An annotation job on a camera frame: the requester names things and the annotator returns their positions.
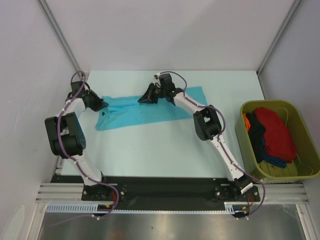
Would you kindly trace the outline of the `turquoise t shirt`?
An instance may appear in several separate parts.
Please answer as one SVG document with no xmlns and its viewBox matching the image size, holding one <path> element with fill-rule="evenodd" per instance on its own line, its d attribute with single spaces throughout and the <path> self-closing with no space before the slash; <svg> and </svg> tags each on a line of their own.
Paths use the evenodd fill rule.
<svg viewBox="0 0 320 240">
<path fill-rule="evenodd" d="M 161 98 L 156 104 L 139 103 L 139 96 L 110 97 L 108 106 L 100 110 L 95 129 L 114 130 L 130 126 L 191 119 L 192 114 Z"/>
</svg>

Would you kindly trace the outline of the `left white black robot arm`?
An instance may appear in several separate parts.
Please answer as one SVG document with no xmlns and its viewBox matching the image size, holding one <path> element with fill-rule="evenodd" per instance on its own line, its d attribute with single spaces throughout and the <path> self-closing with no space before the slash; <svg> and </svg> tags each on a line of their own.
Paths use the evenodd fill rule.
<svg viewBox="0 0 320 240">
<path fill-rule="evenodd" d="M 65 106 L 57 115 L 44 120 L 49 146 L 55 156 L 72 163 L 84 185 L 95 185 L 93 194 L 98 199 L 105 200 L 110 196 L 111 188 L 102 182 L 102 172 L 85 152 L 87 142 L 79 118 L 87 109 L 99 112 L 108 104 L 85 81 L 75 81 L 70 85 L 71 92 Z"/>
</svg>

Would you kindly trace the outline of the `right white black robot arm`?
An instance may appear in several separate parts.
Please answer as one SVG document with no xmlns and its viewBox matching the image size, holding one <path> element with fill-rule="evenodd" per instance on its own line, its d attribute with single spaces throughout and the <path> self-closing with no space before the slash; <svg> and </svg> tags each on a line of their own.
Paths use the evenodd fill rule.
<svg viewBox="0 0 320 240">
<path fill-rule="evenodd" d="M 225 118 L 213 105 L 203 105 L 191 98 L 186 93 L 186 86 L 183 89 L 176 87 L 171 74 L 183 78 L 173 71 L 163 71 L 154 75 L 155 82 L 149 84 L 138 102 L 157 104 L 159 99 L 166 99 L 167 102 L 192 115 L 196 135 L 213 149 L 227 173 L 231 196 L 237 201 L 242 201 L 253 187 L 253 181 L 226 144 L 223 137 L 226 129 Z"/>
</svg>

